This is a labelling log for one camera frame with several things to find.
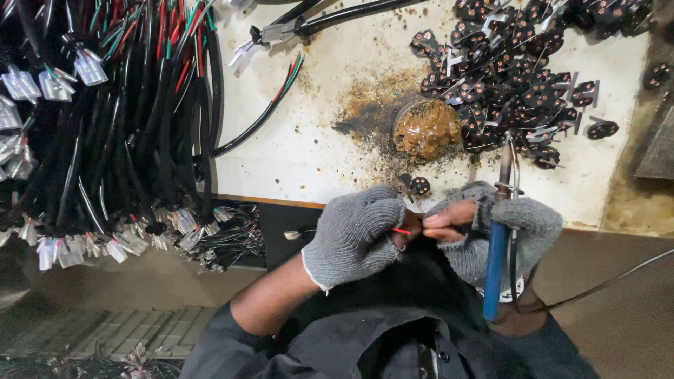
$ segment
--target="burn stain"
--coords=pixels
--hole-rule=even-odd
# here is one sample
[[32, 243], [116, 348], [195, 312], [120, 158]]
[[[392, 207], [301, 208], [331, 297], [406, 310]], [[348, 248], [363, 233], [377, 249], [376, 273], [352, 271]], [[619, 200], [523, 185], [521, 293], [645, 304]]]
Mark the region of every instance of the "burn stain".
[[[412, 156], [398, 151], [393, 141], [394, 123], [400, 109], [409, 103], [426, 100], [419, 94], [421, 79], [417, 76], [420, 74], [409, 69], [379, 76], [375, 82], [356, 80], [344, 95], [337, 98], [342, 111], [332, 129], [349, 136], [363, 156], [373, 151], [379, 153], [379, 157], [354, 180], [359, 186], [376, 183], [397, 185], [401, 174], [413, 172], [428, 163], [412, 161]], [[463, 158], [465, 153], [461, 150], [459, 145], [451, 145], [436, 162], [450, 162], [459, 154]]]

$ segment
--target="gray knit glove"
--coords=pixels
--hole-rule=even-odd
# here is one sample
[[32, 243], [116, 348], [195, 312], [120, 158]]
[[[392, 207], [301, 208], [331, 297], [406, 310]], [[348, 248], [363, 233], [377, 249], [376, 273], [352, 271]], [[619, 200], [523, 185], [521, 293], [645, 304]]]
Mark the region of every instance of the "gray knit glove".
[[400, 255], [388, 231], [404, 217], [405, 203], [387, 185], [331, 200], [302, 249], [311, 280], [327, 291], [383, 270]]
[[[438, 213], [452, 202], [475, 199], [477, 211], [470, 228], [478, 233], [466, 233], [463, 241], [439, 243], [456, 274], [475, 287], [484, 287], [489, 249], [489, 228], [491, 220], [518, 230], [517, 276], [530, 270], [539, 258], [553, 245], [561, 233], [562, 218], [554, 209], [531, 200], [519, 198], [496, 203], [496, 188], [484, 181], [476, 181], [460, 189], [453, 189], [447, 200], [440, 202], [425, 217]], [[501, 289], [508, 288], [507, 267]]]

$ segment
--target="blue soldering iron handle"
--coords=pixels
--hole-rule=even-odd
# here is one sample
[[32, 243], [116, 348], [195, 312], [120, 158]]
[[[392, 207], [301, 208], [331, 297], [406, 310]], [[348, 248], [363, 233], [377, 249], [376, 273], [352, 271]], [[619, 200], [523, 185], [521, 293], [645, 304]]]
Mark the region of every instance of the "blue soldering iron handle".
[[499, 314], [501, 274], [503, 272], [503, 261], [508, 251], [509, 236], [510, 229], [507, 226], [491, 221], [487, 274], [485, 276], [485, 302], [482, 307], [482, 316], [488, 321], [496, 321]]

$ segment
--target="bundle of cables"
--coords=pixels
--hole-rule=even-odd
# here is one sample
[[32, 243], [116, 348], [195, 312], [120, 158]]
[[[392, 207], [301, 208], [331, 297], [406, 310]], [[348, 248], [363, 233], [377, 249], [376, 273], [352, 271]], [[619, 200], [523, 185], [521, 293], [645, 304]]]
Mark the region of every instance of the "bundle of cables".
[[13, 232], [39, 242], [46, 270], [85, 254], [123, 262], [149, 246], [146, 234], [165, 249], [178, 231], [191, 250], [195, 236], [217, 233], [212, 158], [264, 123], [303, 58], [260, 118], [216, 147], [224, 97], [214, 3], [1, 3], [0, 245]]

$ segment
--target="workbench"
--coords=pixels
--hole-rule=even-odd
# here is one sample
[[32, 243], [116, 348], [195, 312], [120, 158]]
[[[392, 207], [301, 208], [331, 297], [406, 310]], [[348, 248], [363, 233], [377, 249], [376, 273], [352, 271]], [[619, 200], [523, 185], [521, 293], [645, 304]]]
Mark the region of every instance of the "workbench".
[[[360, 3], [323, 1], [316, 12], [329, 13]], [[238, 45], [250, 39], [250, 25], [262, 28], [294, 4], [258, 5], [245, 15], [218, 5], [226, 99], [219, 144], [239, 135], [262, 113], [298, 52], [306, 61], [268, 122], [238, 148], [215, 160], [214, 193], [320, 207], [336, 196], [395, 182], [410, 166], [391, 162], [370, 144], [332, 128], [335, 122], [358, 115], [367, 122], [367, 109], [395, 114], [405, 96], [419, 91], [419, 82], [429, 72], [429, 61], [415, 57], [409, 43], [416, 32], [426, 29], [434, 31], [443, 43], [457, 22], [453, 4], [426, 1], [328, 28], [310, 42], [294, 38], [269, 50], [256, 47], [236, 71], [225, 63]], [[551, 56], [546, 68], [578, 71], [577, 83], [600, 80], [598, 106], [578, 109], [584, 114], [580, 134], [555, 137], [559, 142], [554, 147], [560, 151], [559, 164], [564, 169], [544, 171], [530, 159], [520, 159], [520, 187], [525, 196], [559, 211], [565, 227], [597, 230], [616, 162], [627, 142], [649, 35], [627, 38], [617, 34], [597, 42], [567, 29], [564, 39], [564, 46]], [[590, 115], [615, 121], [620, 130], [610, 138], [589, 140], [582, 132], [594, 123]], [[408, 206], [425, 212], [446, 190], [474, 180], [496, 182], [498, 171], [498, 150], [482, 153], [477, 164], [470, 162], [468, 154], [458, 154], [412, 167], [413, 177], [428, 178], [432, 193], [416, 197]]]

